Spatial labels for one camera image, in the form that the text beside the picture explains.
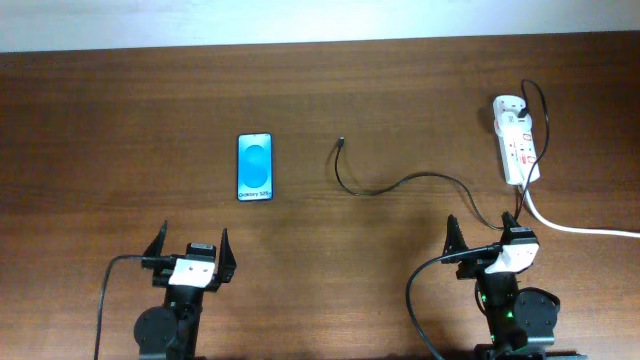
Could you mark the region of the white power strip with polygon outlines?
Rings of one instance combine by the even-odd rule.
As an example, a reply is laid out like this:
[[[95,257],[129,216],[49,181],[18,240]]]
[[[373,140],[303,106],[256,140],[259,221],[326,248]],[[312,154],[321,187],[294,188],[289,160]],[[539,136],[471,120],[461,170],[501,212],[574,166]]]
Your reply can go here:
[[[500,126],[503,112],[519,113],[522,117],[527,113],[525,109],[525,101],[518,96],[501,95],[493,101],[494,129],[500,147],[504,176],[506,183],[513,186],[524,186],[540,177],[539,166],[535,165],[538,157],[532,128],[529,132],[504,132]]]

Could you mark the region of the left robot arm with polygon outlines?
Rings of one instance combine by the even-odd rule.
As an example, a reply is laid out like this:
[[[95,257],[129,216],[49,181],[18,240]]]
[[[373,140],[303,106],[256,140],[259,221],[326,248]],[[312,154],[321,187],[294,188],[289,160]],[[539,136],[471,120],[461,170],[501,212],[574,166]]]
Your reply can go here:
[[[161,254],[168,224],[164,223],[143,253],[141,266],[152,271],[152,285],[165,290],[160,306],[145,310],[134,325],[140,359],[193,359],[203,299],[229,283],[237,263],[228,231],[218,247],[189,243],[184,254]]]

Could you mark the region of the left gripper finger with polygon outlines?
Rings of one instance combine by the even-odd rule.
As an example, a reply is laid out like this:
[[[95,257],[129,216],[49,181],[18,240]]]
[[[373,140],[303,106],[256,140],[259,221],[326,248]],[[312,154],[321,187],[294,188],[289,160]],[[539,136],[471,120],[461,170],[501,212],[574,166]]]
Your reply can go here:
[[[165,220],[153,241],[146,248],[143,253],[144,257],[160,257],[162,253],[162,248],[164,245],[164,240],[168,230],[168,221]]]
[[[235,270],[237,263],[230,247],[228,229],[224,228],[221,235],[218,268],[220,270]]]

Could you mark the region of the blue Galaxy smartphone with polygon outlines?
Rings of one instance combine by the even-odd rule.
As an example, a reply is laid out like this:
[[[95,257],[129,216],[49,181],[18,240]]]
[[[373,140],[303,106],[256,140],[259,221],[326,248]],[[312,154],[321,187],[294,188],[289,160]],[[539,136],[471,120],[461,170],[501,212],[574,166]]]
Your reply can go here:
[[[268,201],[274,195],[273,137],[270,133],[242,134],[237,139],[237,199]]]

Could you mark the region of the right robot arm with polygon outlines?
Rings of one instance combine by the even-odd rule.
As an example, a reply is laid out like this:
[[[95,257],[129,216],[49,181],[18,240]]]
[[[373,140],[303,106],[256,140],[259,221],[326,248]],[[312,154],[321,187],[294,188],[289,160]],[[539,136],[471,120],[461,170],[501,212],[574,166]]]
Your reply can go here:
[[[498,242],[471,249],[457,218],[449,216],[443,262],[458,266],[459,280],[476,282],[474,296],[491,342],[476,346],[475,358],[544,359],[555,342],[560,300],[545,290],[518,285],[517,275],[533,265],[540,244],[533,230],[521,226],[510,213],[505,212],[502,221]]]

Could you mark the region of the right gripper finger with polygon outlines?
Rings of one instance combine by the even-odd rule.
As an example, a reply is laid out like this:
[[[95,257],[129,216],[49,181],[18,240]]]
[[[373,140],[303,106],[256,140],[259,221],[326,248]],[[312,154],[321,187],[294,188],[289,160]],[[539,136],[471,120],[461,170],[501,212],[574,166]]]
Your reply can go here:
[[[446,238],[442,255],[447,256],[448,260],[462,260],[468,250],[469,248],[459,227],[458,219],[453,214],[450,214],[447,218]]]
[[[520,224],[517,222],[517,220],[514,218],[514,216],[510,212],[505,211],[501,215],[501,219],[503,222],[504,234],[515,234],[520,231]]]

